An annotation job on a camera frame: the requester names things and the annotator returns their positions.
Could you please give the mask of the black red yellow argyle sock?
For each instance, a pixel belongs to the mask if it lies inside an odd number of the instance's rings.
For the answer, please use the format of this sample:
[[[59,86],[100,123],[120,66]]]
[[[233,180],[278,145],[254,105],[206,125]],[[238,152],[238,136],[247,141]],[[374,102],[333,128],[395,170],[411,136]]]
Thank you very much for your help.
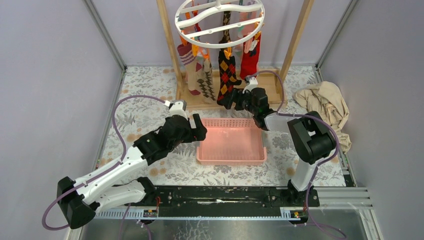
[[[220,87],[218,91],[217,104],[223,106],[227,97],[231,95],[234,86],[239,86],[242,81],[237,79],[236,60],[234,56],[226,57],[224,51],[218,54],[218,69]]]

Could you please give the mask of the pink plastic basket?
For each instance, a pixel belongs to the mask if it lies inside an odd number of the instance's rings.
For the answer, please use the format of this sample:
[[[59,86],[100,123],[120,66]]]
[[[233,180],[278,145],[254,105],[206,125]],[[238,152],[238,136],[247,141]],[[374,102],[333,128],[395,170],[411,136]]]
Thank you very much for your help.
[[[203,118],[207,133],[196,159],[210,166],[259,166],[268,158],[262,130],[252,118]]]

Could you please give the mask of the beige brown argyle sock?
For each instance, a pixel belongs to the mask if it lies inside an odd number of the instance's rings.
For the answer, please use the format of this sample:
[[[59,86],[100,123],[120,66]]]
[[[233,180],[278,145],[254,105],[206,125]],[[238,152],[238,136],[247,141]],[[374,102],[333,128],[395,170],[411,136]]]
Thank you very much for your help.
[[[196,66],[196,80],[198,83],[199,90],[203,96],[205,102],[212,103],[215,102],[216,94],[214,91],[214,82],[213,82],[213,69],[212,64],[209,58],[203,60],[202,65],[199,63]]]

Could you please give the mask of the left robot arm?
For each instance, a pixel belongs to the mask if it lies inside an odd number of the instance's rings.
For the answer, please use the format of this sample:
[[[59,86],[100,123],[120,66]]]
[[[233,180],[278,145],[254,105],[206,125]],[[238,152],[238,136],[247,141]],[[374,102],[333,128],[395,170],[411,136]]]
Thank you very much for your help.
[[[194,126],[189,118],[181,115],[166,117],[163,126],[137,139],[123,159],[117,158],[76,180],[62,178],[57,184],[57,203],[68,227],[78,229],[96,214],[120,205],[152,204],[156,187],[148,177],[139,177],[121,185],[117,182],[164,159],[179,144],[205,140],[207,129],[200,116],[193,114],[192,119]]]

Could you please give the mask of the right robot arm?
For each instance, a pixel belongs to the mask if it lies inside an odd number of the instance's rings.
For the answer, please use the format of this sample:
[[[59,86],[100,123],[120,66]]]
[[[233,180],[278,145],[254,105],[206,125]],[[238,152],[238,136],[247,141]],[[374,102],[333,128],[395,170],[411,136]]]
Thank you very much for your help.
[[[256,126],[264,131],[288,132],[300,160],[296,172],[289,180],[287,201],[293,206],[301,205],[306,199],[314,172],[319,163],[333,156],[337,141],[332,128],[317,111],[306,114],[278,113],[270,108],[265,89],[256,87],[243,91],[234,88],[219,94],[217,104],[226,109],[247,111],[252,114]]]

